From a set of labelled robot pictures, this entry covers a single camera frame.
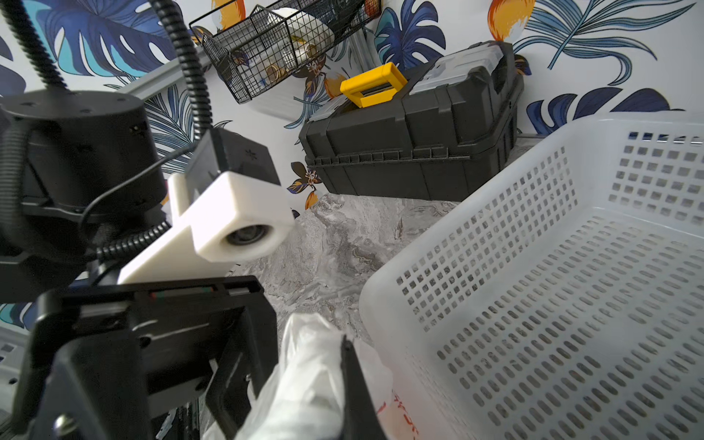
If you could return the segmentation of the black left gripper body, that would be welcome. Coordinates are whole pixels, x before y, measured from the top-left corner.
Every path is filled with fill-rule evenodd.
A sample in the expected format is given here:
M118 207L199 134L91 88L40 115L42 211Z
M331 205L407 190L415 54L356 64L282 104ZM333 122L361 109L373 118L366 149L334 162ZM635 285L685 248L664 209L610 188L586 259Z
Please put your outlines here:
M253 276L67 286L37 307L10 419L31 439L148 439L199 398L231 439L278 361Z

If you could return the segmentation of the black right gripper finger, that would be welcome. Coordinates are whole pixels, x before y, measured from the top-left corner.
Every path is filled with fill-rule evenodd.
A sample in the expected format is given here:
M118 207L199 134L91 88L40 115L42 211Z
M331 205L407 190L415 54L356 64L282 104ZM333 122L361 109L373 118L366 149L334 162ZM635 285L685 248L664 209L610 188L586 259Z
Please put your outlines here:
M345 398L339 439L386 440L353 342L343 337L340 350Z

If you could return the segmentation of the white printed plastic bag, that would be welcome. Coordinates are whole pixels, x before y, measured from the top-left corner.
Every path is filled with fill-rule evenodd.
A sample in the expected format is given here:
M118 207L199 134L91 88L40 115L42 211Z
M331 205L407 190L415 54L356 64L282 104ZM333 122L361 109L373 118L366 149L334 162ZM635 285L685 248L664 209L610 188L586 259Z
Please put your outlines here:
M293 313L286 322L279 363L260 396L247 393L250 413L237 439L331 439L343 428L341 346L344 333L319 313ZM403 401L392 390L392 372L361 339L353 347L364 375L362 388L389 439L419 439Z

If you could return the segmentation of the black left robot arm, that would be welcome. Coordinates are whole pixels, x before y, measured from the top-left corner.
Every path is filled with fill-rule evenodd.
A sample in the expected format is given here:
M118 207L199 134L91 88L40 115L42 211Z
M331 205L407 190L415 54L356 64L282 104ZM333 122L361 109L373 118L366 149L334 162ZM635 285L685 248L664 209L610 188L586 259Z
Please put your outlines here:
M5 439L152 439L204 402L241 435L279 360L277 319L254 276L294 227L269 150L212 123L177 5L151 9L174 45L195 139L159 157L133 95L73 91L21 1L2 14L44 82L5 97L1 292L37 317Z

